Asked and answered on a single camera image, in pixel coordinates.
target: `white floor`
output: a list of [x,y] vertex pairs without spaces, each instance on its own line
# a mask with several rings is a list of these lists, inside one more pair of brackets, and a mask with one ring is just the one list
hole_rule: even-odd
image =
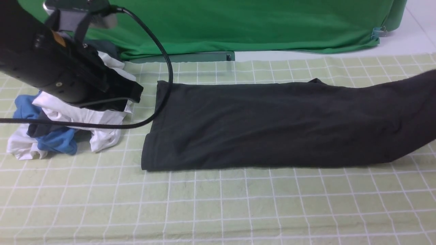
[[[388,37],[382,37],[380,44],[363,51],[334,54],[330,56],[373,56],[402,55],[436,52],[436,0],[408,0],[400,27]],[[308,54],[293,51],[236,52],[236,61],[250,60],[292,60],[322,57],[322,54]]]

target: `black cable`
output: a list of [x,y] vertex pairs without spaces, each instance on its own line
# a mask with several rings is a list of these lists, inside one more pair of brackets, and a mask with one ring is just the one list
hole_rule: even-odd
[[135,129],[142,127],[150,122],[152,122],[159,113],[163,110],[165,105],[168,102],[168,98],[170,97],[171,89],[173,87],[173,66],[171,65],[170,57],[168,53],[165,51],[162,44],[159,42],[157,37],[151,32],[151,30],[143,23],[143,21],[137,17],[134,13],[130,12],[128,9],[118,6],[112,6],[112,9],[116,13],[125,13],[129,15],[132,19],[134,19],[150,36],[150,38],[154,41],[156,46],[161,51],[163,58],[165,59],[168,66],[168,89],[165,93],[161,104],[154,111],[153,115],[149,118],[145,119],[142,122],[127,124],[127,125],[110,125],[110,124],[92,124],[92,123],[83,123],[83,122],[59,122],[59,121],[47,121],[47,120],[39,120],[39,119],[16,119],[16,118],[0,118],[0,123],[29,123],[29,124],[45,124],[45,125],[57,125],[57,126],[65,126],[65,127],[82,127],[82,128],[94,128],[94,129]]

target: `folded black shirt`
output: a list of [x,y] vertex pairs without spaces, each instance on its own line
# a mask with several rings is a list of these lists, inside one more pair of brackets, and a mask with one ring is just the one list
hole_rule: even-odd
[[[157,84],[159,105],[168,83]],[[392,162],[436,139],[436,70],[366,88],[174,84],[146,136],[147,171]]]

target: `green backdrop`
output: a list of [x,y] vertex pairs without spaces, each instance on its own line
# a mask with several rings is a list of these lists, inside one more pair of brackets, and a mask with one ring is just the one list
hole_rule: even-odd
[[[382,27],[392,15],[394,1],[405,3],[406,0],[110,2],[138,15],[168,53],[186,54],[258,50],[339,53],[373,47],[379,39],[371,39],[372,30]],[[39,20],[47,18],[42,8],[43,0],[19,2]],[[87,38],[112,41],[121,48],[123,59],[160,54],[147,34],[127,15],[119,14],[118,20],[118,27],[111,30],[91,29]]]

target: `green grid mat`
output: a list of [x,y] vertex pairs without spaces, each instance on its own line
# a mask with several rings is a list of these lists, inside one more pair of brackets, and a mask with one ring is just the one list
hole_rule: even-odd
[[[175,82],[306,82],[366,87],[436,68],[436,54],[174,64]],[[154,110],[162,63],[126,70],[144,86],[126,123]],[[0,75],[0,113],[34,88]],[[16,125],[0,125],[5,148]],[[370,169],[238,169],[145,173],[150,125],[103,153],[17,161],[0,153],[1,244],[436,244],[436,142]]]

